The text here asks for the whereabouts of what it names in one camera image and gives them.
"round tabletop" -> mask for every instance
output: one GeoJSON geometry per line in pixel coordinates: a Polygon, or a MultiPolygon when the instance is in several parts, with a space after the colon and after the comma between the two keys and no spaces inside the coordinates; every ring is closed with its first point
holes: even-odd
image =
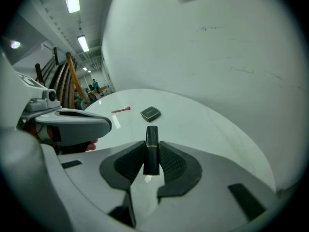
{"type": "Polygon", "coordinates": [[[240,128],[214,110],[186,97],[152,89],[129,89],[108,95],[87,112],[107,117],[112,130],[97,142],[97,150],[145,140],[147,126],[158,126],[159,140],[228,158],[275,190],[275,180],[260,148],[240,128]],[[131,110],[111,111],[130,106],[131,110]],[[145,121],[141,111],[153,106],[161,116],[145,121]]]}

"person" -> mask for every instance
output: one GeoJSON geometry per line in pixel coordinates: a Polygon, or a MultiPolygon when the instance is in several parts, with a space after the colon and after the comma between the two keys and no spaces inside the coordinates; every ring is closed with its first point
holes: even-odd
{"type": "Polygon", "coordinates": [[[92,79],[92,81],[93,81],[93,82],[92,82],[92,86],[96,88],[97,93],[99,94],[100,92],[99,92],[99,90],[98,90],[98,82],[97,82],[95,79],[92,79]]]}

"red pen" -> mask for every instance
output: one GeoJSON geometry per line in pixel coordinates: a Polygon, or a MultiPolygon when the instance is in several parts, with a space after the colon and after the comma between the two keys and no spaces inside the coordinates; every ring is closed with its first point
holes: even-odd
{"type": "Polygon", "coordinates": [[[112,114],[114,113],[118,113],[118,112],[122,112],[122,111],[126,111],[126,110],[130,110],[131,108],[129,106],[127,106],[126,108],[124,109],[120,109],[120,110],[115,110],[115,111],[112,111],[112,114]]]}

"ceiling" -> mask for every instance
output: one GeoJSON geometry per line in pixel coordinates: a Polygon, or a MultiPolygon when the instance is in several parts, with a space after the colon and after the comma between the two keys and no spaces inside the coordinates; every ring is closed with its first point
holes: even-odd
{"type": "Polygon", "coordinates": [[[32,25],[30,25],[23,17],[16,14],[6,31],[1,35],[0,45],[2,46],[9,62],[14,65],[23,58],[30,55],[37,49],[46,38],[40,34],[32,25]],[[11,48],[13,41],[21,43],[18,51],[11,48]]]}
{"type": "Polygon", "coordinates": [[[64,52],[70,51],[79,63],[78,68],[87,66],[99,70],[102,23],[109,8],[107,1],[80,0],[80,11],[70,14],[65,0],[28,0],[19,13],[64,52]],[[85,35],[89,48],[86,53],[77,40],[80,35],[85,35]]]}

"white wall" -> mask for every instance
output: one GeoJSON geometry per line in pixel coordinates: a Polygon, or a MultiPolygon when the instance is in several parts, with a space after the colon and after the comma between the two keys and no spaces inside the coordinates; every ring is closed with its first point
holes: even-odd
{"type": "Polygon", "coordinates": [[[78,78],[78,81],[79,81],[79,84],[81,86],[83,86],[84,88],[89,88],[87,84],[89,84],[89,85],[92,84],[92,78],[91,78],[90,74],[78,78]]]}
{"type": "MultiPolygon", "coordinates": [[[[52,54],[54,53],[54,47],[55,45],[50,42],[49,40],[46,40],[45,42],[42,43],[43,45],[49,47],[50,51],[52,52],[52,54]]],[[[58,61],[59,61],[59,65],[63,64],[66,60],[66,54],[64,51],[62,51],[59,47],[57,47],[57,55],[58,55],[58,61]]]]}
{"type": "MultiPolygon", "coordinates": [[[[30,76],[31,78],[35,79],[37,77],[37,73],[35,71],[35,64],[39,63],[41,70],[44,66],[48,63],[48,61],[53,57],[53,52],[50,50],[42,50],[41,46],[39,46],[33,53],[29,56],[23,58],[22,60],[18,61],[16,64],[13,65],[15,71],[23,73],[25,75],[30,76]]],[[[54,77],[56,72],[56,67],[52,69],[50,72],[48,79],[45,80],[46,87],[49,87],[49,84],[54,77]]]]}
{"type": "Polygon", "coordinates": [[[102,70],[97,71],[97,72],[91,72],[90,75],[91,75],[91,79],[96,79],[99,87],[106,86],[107,82],[103,76],[102,70]]]}
{"type": "Polygon", "coordinates": [[[298,33],[279,0],[113,0],[102,49],[116,91],[169,91],[221,113],[261,148],[281,189],[307,157],[298,33]]]}
{"type": "Polygon", "coordinates": [[[85,82],[84,77],[78,78],[78,81],[79,81],[80,86],[83,86],[84,88],[89,88],[87,83],[85,82]]]}

